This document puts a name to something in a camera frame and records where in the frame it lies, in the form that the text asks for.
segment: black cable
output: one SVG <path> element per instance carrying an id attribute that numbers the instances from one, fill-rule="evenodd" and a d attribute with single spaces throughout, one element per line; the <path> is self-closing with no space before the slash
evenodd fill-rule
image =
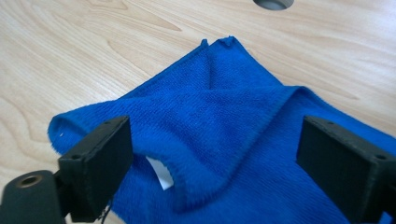
<path id="1" fill-rule="evenodd" d="M 102 215 L 102 224 L 105 224 L 105 220 L 107 218 L 108 213 L 110 213 L 111 207 L 113 206 L 113 197 L 110 198 L 110 205 L 107 208 L 107 211 Z"/>

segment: towel fold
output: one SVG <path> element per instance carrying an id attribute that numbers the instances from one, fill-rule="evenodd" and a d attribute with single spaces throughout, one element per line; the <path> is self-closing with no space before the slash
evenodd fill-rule
<path id="1" fill-rule="evenodd" d="M 396 154 L 396 139 L 282 85 L 234 38 L 197 49 L 120 99 L 54 117 L 64 154 L 101 122 L 128 115 L 134 164 L 113 210 L 126 223 L 347 223 L 296 164 L 304 115 L 333 120 Z M 175 185 L 163 190 L 146 160 Z"/>

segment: wooden table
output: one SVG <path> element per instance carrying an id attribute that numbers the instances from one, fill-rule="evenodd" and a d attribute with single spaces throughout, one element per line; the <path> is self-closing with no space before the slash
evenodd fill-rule
<path id="1" fill-rule="evenodd" d="M 50 119 L 116 99 L 197 47 L 236 36 L 286 85 L 305 85 L 396 135 L 396 1 L 0 1 L 0 189 L 58 169 Z M 110 216 L 107 223 L 121 223 Z"/>

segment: table surface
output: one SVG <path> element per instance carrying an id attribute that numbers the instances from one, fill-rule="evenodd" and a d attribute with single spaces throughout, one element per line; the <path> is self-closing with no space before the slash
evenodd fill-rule
<path id="1" fill-rule="evenodd" d="M 207 38 L 236 36 L 285 85 L 396 136 L 396 1 L 0 1 L 0 190 L 58 170 L 53 116 L 117 99 Z M 111 215 L 107 223 L 121 223 Z"/>

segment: light wood surface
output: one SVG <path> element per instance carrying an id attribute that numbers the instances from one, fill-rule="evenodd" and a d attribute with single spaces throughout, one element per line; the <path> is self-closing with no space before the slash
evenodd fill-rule
<path id="1" fill-rule="evenodd" d="M 305 85 L 396 136 L 396 1 L 0 1 L 0 190 L 58 169 L 50 119 L 116 99 L 197 47 L 236 36 L 286 85 Z M 121 223 L 111 216 L 107 223 Z"/>

